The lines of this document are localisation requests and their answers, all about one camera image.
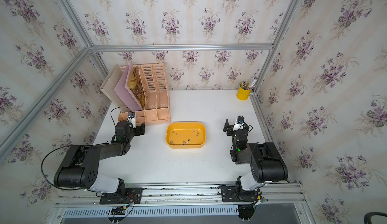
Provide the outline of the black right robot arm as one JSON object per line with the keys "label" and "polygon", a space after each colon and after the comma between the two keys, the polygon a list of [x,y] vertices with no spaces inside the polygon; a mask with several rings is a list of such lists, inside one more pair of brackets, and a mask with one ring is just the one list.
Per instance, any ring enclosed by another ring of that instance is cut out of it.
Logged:
{"label": "black right robot arm", "polygon": [[226,120],[223,127],[223,132],[232,140],[232,162],[250,167],[249,173],[237,178],[236,186],[239,191],[253,191],[265,183],[278,183],[288,179],[287,166],[273,142],[249,143],[248,135],[252,129],[241,116],[233,124]]}

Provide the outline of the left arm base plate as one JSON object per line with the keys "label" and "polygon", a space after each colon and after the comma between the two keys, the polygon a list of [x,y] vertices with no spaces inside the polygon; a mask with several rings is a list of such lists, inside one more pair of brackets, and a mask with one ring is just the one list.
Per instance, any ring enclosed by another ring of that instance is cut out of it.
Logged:
{"label": "left arm base plate", "polygon": [[99,204],[100,205],[113,205],[113,204],[129,204],[134,202],[139,204],[143,193],[143,188],[126,188],[123,193],[105,194],[103,193]]}

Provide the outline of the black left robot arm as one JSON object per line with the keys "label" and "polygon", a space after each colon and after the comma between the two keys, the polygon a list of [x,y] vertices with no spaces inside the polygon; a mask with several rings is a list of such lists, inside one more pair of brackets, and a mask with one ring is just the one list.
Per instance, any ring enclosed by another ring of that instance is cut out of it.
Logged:
{"label": "black left robot arm", "polygon": [[125,196],[124,180],[100,174],[99,164],[101,160],[127,154],[133,138],[144,134],[145,123],[135,127],[129,121],[120,121],[111,143],[72,145],[54,176],[54,185]]}

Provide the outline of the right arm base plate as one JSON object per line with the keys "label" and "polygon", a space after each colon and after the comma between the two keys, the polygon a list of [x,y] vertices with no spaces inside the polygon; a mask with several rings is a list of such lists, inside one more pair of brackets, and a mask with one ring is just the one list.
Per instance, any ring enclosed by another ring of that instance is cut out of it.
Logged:
{"label": "right arm base plate", "polygon": [[262,198],[262,191],[254,189],[250,191],[243,190],[240,186],[220,185],[217,188],[222,202],[255,202]]}

